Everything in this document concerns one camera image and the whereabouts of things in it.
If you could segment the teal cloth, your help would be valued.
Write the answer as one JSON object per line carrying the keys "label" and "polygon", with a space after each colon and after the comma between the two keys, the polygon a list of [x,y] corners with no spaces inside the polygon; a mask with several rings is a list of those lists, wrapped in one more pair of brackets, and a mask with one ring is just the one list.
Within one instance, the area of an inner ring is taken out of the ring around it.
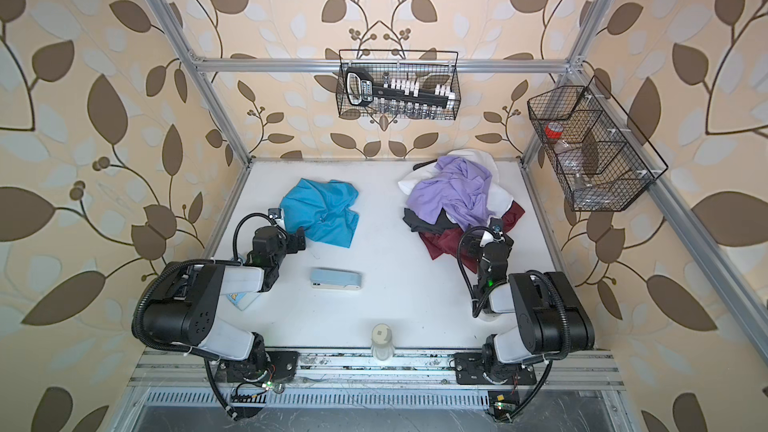
{"label": "teal cloth", "polygon": [[349,248],[359,222],[359,214],[352,210],[357,198],[357,189],[347,182],[302,178],[283,197],[280,208],[288,232],[302,228],[311,241]]}

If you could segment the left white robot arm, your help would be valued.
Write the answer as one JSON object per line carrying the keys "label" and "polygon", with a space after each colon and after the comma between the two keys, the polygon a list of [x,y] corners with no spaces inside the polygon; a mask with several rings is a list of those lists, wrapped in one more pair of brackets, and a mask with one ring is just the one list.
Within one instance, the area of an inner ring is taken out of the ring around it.
{"label": "left white robot arm", "polygon": [[287,231],[282,212],[264,214],[246,255],[229,260],[190,259],[171,262],[140,297],[131,331],[144,346],[179,352],[203,361],[213,396],[229,418],[251,417],[246,406],[265,393],[279,393],[299,365],[297,351],[268,351],[262,335],[241,329],[218,315],[222,297],[261,295],[279,277],[285,257],[306,248],[303,228]]}

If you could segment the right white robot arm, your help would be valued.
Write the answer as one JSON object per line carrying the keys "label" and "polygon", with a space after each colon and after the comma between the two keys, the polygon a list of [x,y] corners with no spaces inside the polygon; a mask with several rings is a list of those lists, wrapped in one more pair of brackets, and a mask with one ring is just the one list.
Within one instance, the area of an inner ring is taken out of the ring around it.
{"label": "right white robot arm", "polygon": [[531,367],[550,365],[594,348],[595,329],[566,275],[528,270],[510,273],[513,240],[498,227],[474,226],[457,247],[457,265],[471,313],[514,318],[514,327],[491,334],[478,352],[453,358],[460,385],[534,382]]}

